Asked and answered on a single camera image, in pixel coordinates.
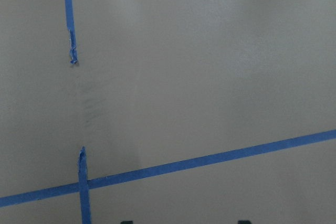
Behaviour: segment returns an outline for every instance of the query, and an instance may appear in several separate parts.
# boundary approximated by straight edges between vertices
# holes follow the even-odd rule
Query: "blue tape strip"
[[[251,157],[269,152],[280,151],[288,148],[298,147],[307,144],[313,144],[332,140],[336,138],[336,130],[316,133],[307,136],[291,138],[287,140],[272,142],[268,144],[261,144],[234,151],[228,151],[209,156],[191,158],[184,161],[174,162],[165,165],[153,166],[150,168],[134,170],[132,172],[111,175],[102,178],[95,178],[88,180],[89,189],[100,188],[120,183],[125,183],[137,179],[143,179],[162,174],[177,172],[179,170],[196,168],[204,165],[216,164],[229,160]],[[32,191],[30,193],[18,194],[8,197],[0,198],[0,207],[21,204],[24,202],[46,199],[65,194],[77,193],[79,191],[79,184],[69,184],[59,187],[43,189],[39,191]]]
[[[65,0],[65,12],[67,18],[67,27],[69,31],[70,37],[70,56],[71,56],[71,64],[76,64],[78,62],[77,59],[77,51],[76,51],[76,34],[75,34],[75,21],[73,19],[73,9],[72,9],[72,0]]]
[[[88,186],[88,175],[86,166],[86,153],[84,147],[79,153],[78,181],[79,181],[80,208],[82,212],[82,224],[91,224],[89,186]]]

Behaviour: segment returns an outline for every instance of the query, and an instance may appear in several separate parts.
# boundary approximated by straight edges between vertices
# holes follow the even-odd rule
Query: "concrete floor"
[[[335,0],[0,0],[0,197],[336,129]],[[92,223],[334,224],[336,142],[90,191]],[[80,223],[78,194],[1,224]]]

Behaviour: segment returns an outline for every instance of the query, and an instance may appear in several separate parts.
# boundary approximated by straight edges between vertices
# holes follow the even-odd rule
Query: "crumpled blue tape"
[[[191,158],[184,161],[169,163],[165,165],[153,166],[150,168],[134,170],[132,172],[126,172],[107,177],[95,178],[88,180],[89,189],[100,188],[104,186],[110,186],[120,183],[125,183],[137,179],[143,179],[167,173],[173,173],[180,170],[186,170],[196,168],[200,166],[216,164],[220,162],[230,161],[234,159],[240,159],[244,157],[251,157],[264,153],[270,153],[288,148],[294,148],[307,144],[319,143],[327,140],[333,140],[336,138],[336,130],[326,131],[306,136],[300,136],[290,138],[287,140],[281,140],[268,144],[260,144],[252,147],[242,148],[234,151],[222,152],[218,154]],[[7,196],[0,198],[0,207],[6,207],[15,204],[21,204],[29,201],[46,199],[50,197],[56,197],[65,194],[77,193],[79,191],[79,183],[52,187],[38,191],[32,191],[29,193],[18,194],[13,196]]]
[[[76,45],[76,34],[75,34],[75,21],[73,19],[73,8],[72,8],[72,0],[65,0],[65,12],[67,19],[67,27],[69,31],[69,40],[70,40],[70,56],[71,56],[71,64],[76,64],[78,62],[77,59],[77,45]]]
[[[79,153],[78,182],[79,182],[80,208],[82,213],[82,224],[91,224],[91,210],[90,210],[85,147],[83,147]]]

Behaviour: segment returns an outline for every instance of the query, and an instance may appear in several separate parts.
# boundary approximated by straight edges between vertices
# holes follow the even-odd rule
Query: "blue painter's tape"
[[[125,183],[137,179],[143,179],[153,176],[158,176],[162,174],[177,172],[180,170],[186,170],[191,168],[196,168],[200,166],[216,164],[220,162],[230,161],[234,159],[251,157],[255,155],[260,155],[269,152],[275,152],[280,150],[285,150],[288,148],[303,146],[307,144],[319,143],[327,140],[336,139],[336,130],[326,131],[321,133],[316,133],[307,136],[301,136],[296,138],[291,138],[287,140],[272,142],[268,144],[261,144],[252,147],[247,147],[243,149],[238,149],[234,151],[222,152],[218,154],[213,154],[209,156],[191,158],[184,161],[174,162],[165,165],[153,166],[150,168],[134,170],[132,172],[121,173],[116,175],[111,175],[102,178],[95,178],[88,180],[89,189],[95,189],[99,187],[105,187],[120,183]],[[39,191],[32,191],[30,193],[18,194],[8,197],[0,198],[0,207],[21,204],[24,202],[46,199],[50,197],[56,197],[65,194],[77,193],[79,191],[79,183],[53,187],[48,189],[43,189]]]
[[[76,64],[78,62],[77,59],[77,45],[76,45],[76,34],[75,34],[75,21],[73,19],[73,9],[72,9],[72,0],[65,0],[65,12],[67,19],[67,27],[69,31],[70,38],[70,56],[71,56],[71,64]]]
[[[86,153],[84,147],[79,153],[78,181],[79,181],[80,208],[82,212],[82,224],[91,224],[89,186],[88,186],[88,175],[86,165]]]

